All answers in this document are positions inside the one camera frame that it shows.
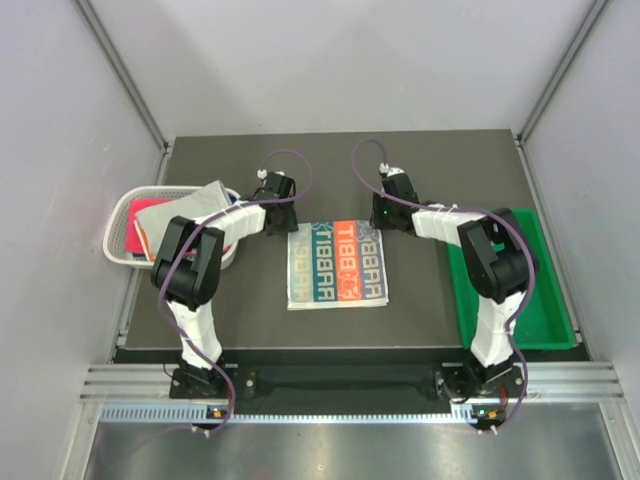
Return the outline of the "white waffle towel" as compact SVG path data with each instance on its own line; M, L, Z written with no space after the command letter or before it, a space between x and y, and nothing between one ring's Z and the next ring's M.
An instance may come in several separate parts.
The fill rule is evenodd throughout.
M214 181L179 199L140 210L136 214L136 220L144 229L150 248L156 256L167 226L174 217L209 217L230 205L231 200L224 185L220 181Z

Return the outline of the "pink microfiber towel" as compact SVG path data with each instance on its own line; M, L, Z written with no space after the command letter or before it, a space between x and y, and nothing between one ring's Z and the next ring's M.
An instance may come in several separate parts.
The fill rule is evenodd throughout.
M127 217L127 229L124 242L124 250L135 257L144 255L143 244L138 236L135 220L136 214L145 208L153 207L168 202L167 198L149 198L133 200L129 206Z

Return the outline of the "orange white patterned towel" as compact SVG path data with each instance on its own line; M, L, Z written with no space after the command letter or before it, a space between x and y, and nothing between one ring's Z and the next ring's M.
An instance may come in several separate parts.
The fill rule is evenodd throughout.
M149 241L144 229L139 226L137 220L134 221L134 227L146 260L153 262L155 260L155 256L150 248Z

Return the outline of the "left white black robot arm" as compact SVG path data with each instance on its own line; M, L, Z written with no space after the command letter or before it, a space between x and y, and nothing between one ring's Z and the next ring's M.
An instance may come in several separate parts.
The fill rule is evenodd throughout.
M152 268L159 300L171 311L182 342L181 367L193 371L192 384L205 396L226 387L216 366L222 355L212 314L224 249L248 236L298 230L296 183L282 172L261 170L254 195L196 219L173 217Z

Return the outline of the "white letter print towel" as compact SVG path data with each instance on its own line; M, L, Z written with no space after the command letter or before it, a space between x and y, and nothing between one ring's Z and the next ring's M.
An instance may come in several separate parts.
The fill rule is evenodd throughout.
M299 225L288 235L287 296L290 311L386 306L381 231L366 220Z

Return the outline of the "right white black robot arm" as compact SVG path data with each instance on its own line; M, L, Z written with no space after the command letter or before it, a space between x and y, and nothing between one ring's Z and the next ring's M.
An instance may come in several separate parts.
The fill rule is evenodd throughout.
M504 380L498 365L513 355L516 317L537 261L510 209L461 209L455 205L418 202L404 170L380 165L382 187L373 193L371 224L437 240L461 249L479 307L471 353L479 362L467 370L469 388L487 396Z

